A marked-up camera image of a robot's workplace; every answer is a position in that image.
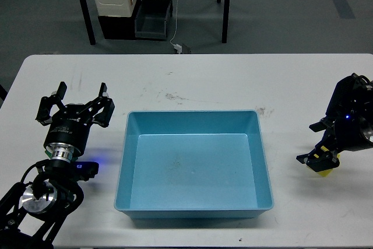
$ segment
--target scuff mark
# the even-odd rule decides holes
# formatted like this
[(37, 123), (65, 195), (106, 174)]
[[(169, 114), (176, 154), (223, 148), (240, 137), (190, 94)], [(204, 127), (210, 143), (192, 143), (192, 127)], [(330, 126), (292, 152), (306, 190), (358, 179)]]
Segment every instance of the scuff mark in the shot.
[(190, 101), (197, 101), (197, 102), (204, 102), (204, 103), (223, 104), (222, 102), (217, 102), (217, 101), (186, 99), (184, 97), (177, 96), (177, 95), (174, 95), (174, 94), (172, 94), (172, 93), (166, 93), (166, 98), (169, 99), (169, 100), (172, 100), (172, 101), (176, 101), (176, 100), (190, 100)]
[(185, 100), (185, 98), (174, 96), (172, 93), (166, 93), (166, 98), (169, 100), (175, 100), (175, 99)]
[(263, 118), (269, 118), (275, 110), (274, 109), (268, 110), (264, 106), (263, 107), (256, 106), (255, 111), (258, 112), (259, 116)]
[(80, 72), (78, 91), (80, 91), (80, 88), (82, 87), (82, 76), (83, 76), (83, 71)]

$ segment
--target cable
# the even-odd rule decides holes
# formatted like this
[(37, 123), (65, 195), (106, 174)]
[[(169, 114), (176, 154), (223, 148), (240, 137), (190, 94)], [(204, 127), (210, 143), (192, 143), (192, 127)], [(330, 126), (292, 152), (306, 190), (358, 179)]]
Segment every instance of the cable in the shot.
[(172, 37), (172, 39), (170, 40), (170, 43), (172, 46), (176, 46), (175, 44), (173, 44), (173, 39), (175, 38), (176, 36), (176, 31), (177, 31), (177, 9), (179, 7), (179, 0), (176, 0), (176, 13), (175, 13), (175, 33), (174, 33), (174, 36)]
[(22, 179), (21, 179), (21, 183), (24, 183), (24, 180), (26, 179), (26, 176), (28, 175), (28, 173), (31, 171), (31, 169), (33, 169), (34, 167), (36, 167), (36, 164), (33, 164), (32, 166), (30, 166), (25, 172), (24, 172), (24, 175), (22, 176)]

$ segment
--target clear plastic bin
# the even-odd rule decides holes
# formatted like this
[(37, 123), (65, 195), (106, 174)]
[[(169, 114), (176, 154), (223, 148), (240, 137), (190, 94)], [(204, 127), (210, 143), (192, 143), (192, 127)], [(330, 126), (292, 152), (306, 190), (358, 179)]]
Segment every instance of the clear plastic bin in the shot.
[(142, 0), (135, 20), (136, 38), (166, 40), (172, 0)]

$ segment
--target white cable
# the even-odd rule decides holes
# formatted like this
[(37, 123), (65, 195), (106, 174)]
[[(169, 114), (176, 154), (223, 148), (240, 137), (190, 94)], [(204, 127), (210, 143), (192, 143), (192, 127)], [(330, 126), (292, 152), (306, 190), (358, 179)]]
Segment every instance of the white cable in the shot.
[(172, 46), (176, 47), (175, 44), (173, 44), (173, 39), (175, 38), (176, 36), (176, 31), (177, 31), (177, 8), (179, 7), (179, 0), (176, 1), (176, 13), (175, 13), (175, 33), (174, 33), (174, 37), (170, 40), (170, 43)]

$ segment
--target gray floor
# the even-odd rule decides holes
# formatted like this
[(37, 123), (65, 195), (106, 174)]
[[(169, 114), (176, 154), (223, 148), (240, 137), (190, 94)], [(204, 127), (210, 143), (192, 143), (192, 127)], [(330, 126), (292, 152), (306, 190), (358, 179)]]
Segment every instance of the gray floor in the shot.
[[(87, 1), (96, 45), (89, 44), (79, 0), (0, 0), (0, 83), (5, 89), (32, 54), (173, 53), (167, 41), (104, 39), (94, 0)], [(179, 0), (173, 42), (190, 46), (194, 54), (373, 53), (373, 0), (346, 0), (353, 12), (347, 19), (335, 3), (231, 0), (228, 43), (222, 44), (223, 6), (216, 0)], [(174, 30), (175, 17), (169, 34)]]

